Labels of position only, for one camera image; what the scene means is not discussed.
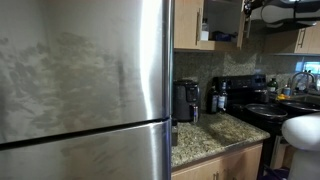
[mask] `kitchen counter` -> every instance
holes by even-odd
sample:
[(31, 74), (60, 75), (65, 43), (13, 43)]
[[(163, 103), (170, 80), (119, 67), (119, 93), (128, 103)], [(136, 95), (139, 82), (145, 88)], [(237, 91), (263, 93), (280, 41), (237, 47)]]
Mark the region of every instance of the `kitchen counter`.
[(172, 168), (270, 137), (228, 114), (201, 114), (196, 125), (179, 123), (178, 146), (172, 147)]

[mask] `kitchen sink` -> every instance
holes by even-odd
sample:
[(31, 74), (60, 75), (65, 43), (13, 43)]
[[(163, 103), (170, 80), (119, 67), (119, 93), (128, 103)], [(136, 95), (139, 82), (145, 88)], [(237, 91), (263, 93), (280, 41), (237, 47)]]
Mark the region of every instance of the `kitchen sink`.
[(292, 100), (302, 101), (302, 102), (310, 102), (320, 105), (320, 96), (313, 96), (313, 95), (297, 95), (291, 96)]

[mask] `stainless steel refrigerator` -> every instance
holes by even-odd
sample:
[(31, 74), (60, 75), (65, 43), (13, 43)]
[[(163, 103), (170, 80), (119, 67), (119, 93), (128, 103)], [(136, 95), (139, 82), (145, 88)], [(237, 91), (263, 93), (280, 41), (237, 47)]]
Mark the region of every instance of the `stainless steel refrigerator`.
[(0, 179), (170, 179), (171, 11), (0, 0)]

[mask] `wooden cabinet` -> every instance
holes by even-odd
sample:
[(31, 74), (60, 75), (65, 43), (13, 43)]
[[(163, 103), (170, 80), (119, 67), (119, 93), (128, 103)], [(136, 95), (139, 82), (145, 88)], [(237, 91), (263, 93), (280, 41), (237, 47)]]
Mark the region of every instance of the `wooden cabinet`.
[(262, 144), (254, 145), (174, 171), (172, 180), (254, 180), (261, 149)]
[(320, 22), (300, 30), (267, 35), (265, 53), (320, 54)]
[[(239, 0), (175, 0), (174, 48), (232, 51), (241, 48), (245, 15)], [(214, 31), (238, 33), (232, 42), (201, 41), (202, 19), (208, 19)]]

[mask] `tile backsplash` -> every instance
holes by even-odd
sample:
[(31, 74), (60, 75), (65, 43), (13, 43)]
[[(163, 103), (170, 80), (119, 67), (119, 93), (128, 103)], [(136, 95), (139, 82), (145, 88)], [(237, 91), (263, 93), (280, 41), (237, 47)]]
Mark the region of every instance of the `tile backsplash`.
[(279, 87), (283, 87), (295, 73), (297, 62), (303, 61), (302, 56), (264, 54), (266, 33), (263, 27), (255, 26), (252, 31), (250, 38), (244, 39), (242, 49), (237, 52), (174, 53), (174, 79), (198, 80), (201, 90), (201, 109), (205, 109), (205, 97), (215, 76), (266, 74), (268, 81), (275, 77)]

